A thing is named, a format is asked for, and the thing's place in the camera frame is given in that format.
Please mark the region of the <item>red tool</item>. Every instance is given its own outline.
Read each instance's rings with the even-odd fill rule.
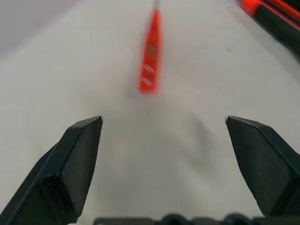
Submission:
[[[162,49],[161,20],[157,0],[143,52],[142,66],[139,69],[138,88],[143,93],[153,93],[158,87],[160,56]]]

